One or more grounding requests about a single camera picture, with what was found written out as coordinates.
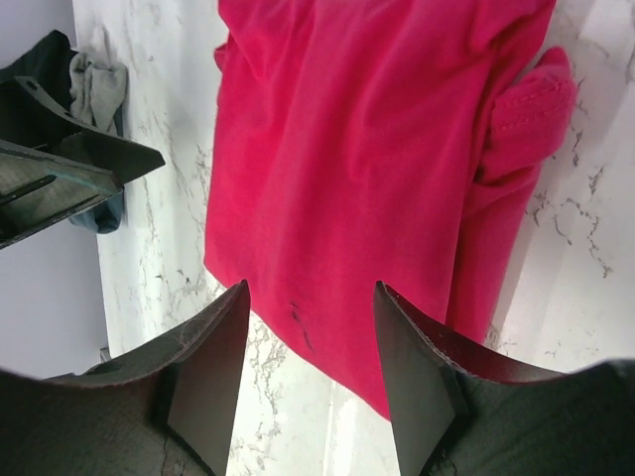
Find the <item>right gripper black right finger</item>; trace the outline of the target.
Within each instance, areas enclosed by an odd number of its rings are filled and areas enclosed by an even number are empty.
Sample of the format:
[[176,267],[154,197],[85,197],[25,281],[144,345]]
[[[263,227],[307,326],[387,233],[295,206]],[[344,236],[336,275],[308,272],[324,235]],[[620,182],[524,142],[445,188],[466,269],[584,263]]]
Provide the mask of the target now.
[[571,374],[498,354],[378,283],[374,318],[404,475],[630,475],[634,364]]

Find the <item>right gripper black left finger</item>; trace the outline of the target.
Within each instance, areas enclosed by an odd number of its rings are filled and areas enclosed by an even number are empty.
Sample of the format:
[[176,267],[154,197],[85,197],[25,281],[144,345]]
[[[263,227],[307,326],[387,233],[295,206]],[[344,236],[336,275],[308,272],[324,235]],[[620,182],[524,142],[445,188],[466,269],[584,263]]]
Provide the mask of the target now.
[[239,283],[81,375],[1,374],[5,475],[223,475],[249,327]]

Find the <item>red t shirt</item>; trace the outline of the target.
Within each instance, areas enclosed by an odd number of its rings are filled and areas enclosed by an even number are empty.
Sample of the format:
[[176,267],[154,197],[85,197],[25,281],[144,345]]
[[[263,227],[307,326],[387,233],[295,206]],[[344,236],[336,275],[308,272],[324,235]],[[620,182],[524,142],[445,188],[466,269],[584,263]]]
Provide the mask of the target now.
[[204,263],[390,413],[373,294],[482,342],[576,102],[552,1],[222,1]]

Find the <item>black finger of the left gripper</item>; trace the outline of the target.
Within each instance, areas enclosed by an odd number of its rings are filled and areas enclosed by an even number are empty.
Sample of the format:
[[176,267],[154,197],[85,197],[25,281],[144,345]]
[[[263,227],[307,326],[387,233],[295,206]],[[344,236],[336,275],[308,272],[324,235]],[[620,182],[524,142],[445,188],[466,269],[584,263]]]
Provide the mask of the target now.
[[1,142],[1,247],[12,246],[115,196],[114,173]]
[[73,118],[26,76],[1,83],[1,139],[110,171],[120,181],[165,164],[159,151]]

